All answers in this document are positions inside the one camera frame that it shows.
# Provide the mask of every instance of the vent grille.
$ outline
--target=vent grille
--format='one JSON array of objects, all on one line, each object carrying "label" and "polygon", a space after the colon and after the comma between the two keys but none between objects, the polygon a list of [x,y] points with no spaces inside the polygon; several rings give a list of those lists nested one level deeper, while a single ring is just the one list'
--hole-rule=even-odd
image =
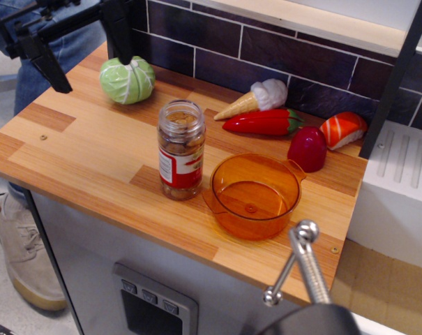
[{"label": "vent grille", "polygon": [[422,131],[386,121],[363,182],[422,201]]}]

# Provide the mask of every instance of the toy red pepper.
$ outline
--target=toy red pepper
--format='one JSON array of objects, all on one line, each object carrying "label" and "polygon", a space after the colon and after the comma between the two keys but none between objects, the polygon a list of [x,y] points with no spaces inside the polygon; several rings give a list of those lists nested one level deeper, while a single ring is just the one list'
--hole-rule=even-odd
[{"label": "toy red pepper", "polygon": [[296,162],[304,172],[321,170],[327,155],[324,133],[318,127],[303,127],[293,137],[288,159]]},{"label": "toy red pepper", "polygon": [[286,135],[295,131],[303,120],[289,109],[264,110],[237,115],[223,124],[226,131],[261,135]]}]

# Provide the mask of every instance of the shoe sole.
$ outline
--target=shoe sole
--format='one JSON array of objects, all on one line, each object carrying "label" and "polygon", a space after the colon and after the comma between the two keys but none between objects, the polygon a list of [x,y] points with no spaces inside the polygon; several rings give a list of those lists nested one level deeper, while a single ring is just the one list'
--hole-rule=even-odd
[{"label": "shoe sole", "polygon": [[62,300],[49,300],[40,295],[37,295],[35,292],[28,289],[25,285],[23,285],[18,279],[15,278],[14,274],[12,273],[12,269],[8,266],[8,261],[5,257],[6,263],[6,271],[8,272],[8,276],[10,281],[12,282],[14,288],[17,292],[23,297],[24,300],[29,302],[31,305],[35,307],[41,308],[45,311],[61,311],[67,307],[67,303],[65,299]]}]

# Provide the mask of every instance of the red label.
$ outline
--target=red label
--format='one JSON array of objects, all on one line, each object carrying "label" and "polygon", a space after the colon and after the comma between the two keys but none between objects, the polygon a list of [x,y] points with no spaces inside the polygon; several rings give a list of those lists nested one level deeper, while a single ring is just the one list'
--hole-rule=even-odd
[{"label": "red label", "polygon": [[203,148],[189,156],[174,156],[160,148],[160,176],[174,188],[191,188],[202,180]]}]

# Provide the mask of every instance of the jeans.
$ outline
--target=jeans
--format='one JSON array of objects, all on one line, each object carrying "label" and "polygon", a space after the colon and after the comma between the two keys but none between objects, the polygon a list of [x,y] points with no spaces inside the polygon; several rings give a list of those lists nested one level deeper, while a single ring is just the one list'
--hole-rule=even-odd
[{"label": "jeans", "polygon": [[[78,13],[85,8],[91,7],[92,5],[98,3],[98,1],[99,0],[82,0],[81,4],[78,6],[71,4],[67,8],[62,7],[53,13],[53,18],[50,21],[44,21],[31,26],[30,30],[35,31],[36,29],[41,29],[48,25],[54,24],[55,22],[60,22],[61,20],[73,15],[74,13]],[[0,0],[0,18],[15,13],[19,9],[29,5],[32,2],[33,0]],[[40,11],[35,10],[9,22],[6,26],[8,27],[8,30],[14,40],[16,40],[13,23],[17,20],[26,23],[36,20],[39,17],[41,17]],[[81,29],[78,29],[77,31],[60,37],[54,42],[51,42],[50,48],[53,51],[54,56],[59,62],[64,73],[67,73],[104,41],[105,32],[103,31],[100,22],[96,21]],[[9,56],[6,51],[6,43],[4,42],[1,35],[0,50],[5,55]],[[43,75],[40,74],[40,72],[37,71],[36,68],[34,68],[28,59],[21,59],[21,63],[22,65],[17,74],[14,115],[17,115],[27,105],[32,103],[37,97],[39,97],[39,95],[41,95],[50,87],[49,82],[43,77]],[[11,186],[16,191],[19,191],[14,192],[13,195],[15,197],[20,196],[20,187],[14,184],[11,184]]]}]

